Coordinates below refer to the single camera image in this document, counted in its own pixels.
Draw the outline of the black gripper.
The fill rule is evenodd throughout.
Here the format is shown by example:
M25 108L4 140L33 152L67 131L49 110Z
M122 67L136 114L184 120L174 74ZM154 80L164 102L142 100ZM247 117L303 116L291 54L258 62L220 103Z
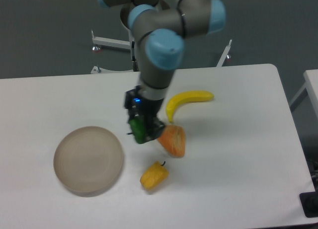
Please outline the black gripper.
M162 103L163 99L150 100L142 96L140 85L125 93L128 124L132 130L145 129L145 143L159 138L165 129L164 122L157 117Z

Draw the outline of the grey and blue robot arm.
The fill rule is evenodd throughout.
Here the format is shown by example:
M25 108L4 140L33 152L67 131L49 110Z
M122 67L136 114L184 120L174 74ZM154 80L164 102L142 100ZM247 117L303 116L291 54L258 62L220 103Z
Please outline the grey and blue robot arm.
M176 0L176 8L160 9L160 0L97 0L101 6L127 5L127 28L140 72L138 83L125 94L131 134L139 144L157 139L165 124L157 117L184 40L220 31L226 24L221 0Z

